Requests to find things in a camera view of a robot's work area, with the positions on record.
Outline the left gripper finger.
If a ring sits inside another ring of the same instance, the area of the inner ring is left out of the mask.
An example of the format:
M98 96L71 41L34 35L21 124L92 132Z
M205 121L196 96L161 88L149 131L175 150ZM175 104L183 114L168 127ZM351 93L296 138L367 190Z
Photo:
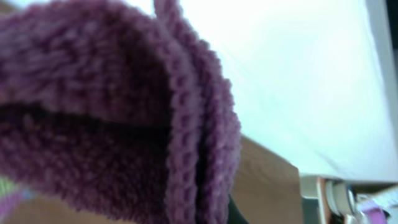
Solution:
M227 224L249 224L239 211L231 195L229 195Z

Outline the purple microfiber cloth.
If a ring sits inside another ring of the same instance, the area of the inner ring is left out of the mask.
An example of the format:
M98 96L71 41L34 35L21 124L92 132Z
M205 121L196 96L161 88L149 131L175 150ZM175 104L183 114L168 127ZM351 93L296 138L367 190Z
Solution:
M231 84L178 1L52 1L1 16L1 175L135 223L226 223Z

